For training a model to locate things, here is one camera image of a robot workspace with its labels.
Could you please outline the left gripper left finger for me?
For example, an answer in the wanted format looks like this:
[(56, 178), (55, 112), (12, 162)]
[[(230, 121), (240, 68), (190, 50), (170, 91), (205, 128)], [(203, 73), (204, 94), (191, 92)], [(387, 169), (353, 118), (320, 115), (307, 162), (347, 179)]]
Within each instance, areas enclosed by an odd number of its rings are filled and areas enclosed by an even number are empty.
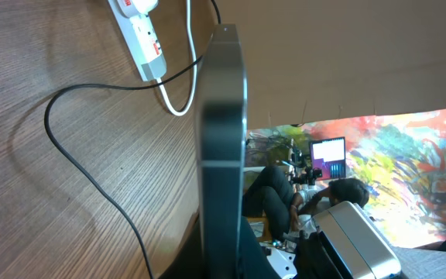
[(204, 279), (208, 275), (206, 235), (201, 217), (195, 219), (185, 243), (159, 279)]

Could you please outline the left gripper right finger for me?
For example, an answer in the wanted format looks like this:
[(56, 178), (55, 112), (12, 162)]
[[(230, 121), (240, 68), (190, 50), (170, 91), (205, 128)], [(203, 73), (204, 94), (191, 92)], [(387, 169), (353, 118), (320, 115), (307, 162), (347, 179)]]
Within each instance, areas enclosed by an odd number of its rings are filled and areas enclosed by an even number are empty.
[(262, 251), (247, 218), (241, 217), (240, 240), (241, 278), (280, 279)]

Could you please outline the smartphone with blue screen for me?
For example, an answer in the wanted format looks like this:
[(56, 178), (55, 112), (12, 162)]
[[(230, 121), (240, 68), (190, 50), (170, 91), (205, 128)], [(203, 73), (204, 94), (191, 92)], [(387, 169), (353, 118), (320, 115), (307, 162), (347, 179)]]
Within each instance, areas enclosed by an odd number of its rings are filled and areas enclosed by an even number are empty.
[(234, 24), (217, 25), (198, 72), (195, 132), (206, 278), (237, 278), (247, 78)]

